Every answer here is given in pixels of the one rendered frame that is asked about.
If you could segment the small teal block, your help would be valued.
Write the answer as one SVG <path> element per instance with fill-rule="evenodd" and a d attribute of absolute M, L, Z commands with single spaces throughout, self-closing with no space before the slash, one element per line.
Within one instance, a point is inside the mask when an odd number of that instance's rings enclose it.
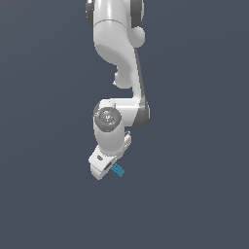
<path fill-rule="evenodd" d="M 122 177 L 125 173 L 125 171 L 116 163 L 112 165 L 111 170 L 119 177 Z"/>

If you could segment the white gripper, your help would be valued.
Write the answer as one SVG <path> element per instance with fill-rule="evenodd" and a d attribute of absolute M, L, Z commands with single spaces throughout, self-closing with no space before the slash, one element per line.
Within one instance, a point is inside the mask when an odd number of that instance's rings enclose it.
<path fill-rule="evenodd" d="M 130 131 L 128 130 L 124 133 L 124 147 L 118 154 L 114 156 L 106 156 L 100 151 L 99 146 L 96 146 L 92 155 L 89 157 L 91 174 L 97 180 L 101 180 L 103 176 L 111 170 L 112 165 L 117 163 L 117 161 L 124 155 L 130 144 L 131 135 Z"/>

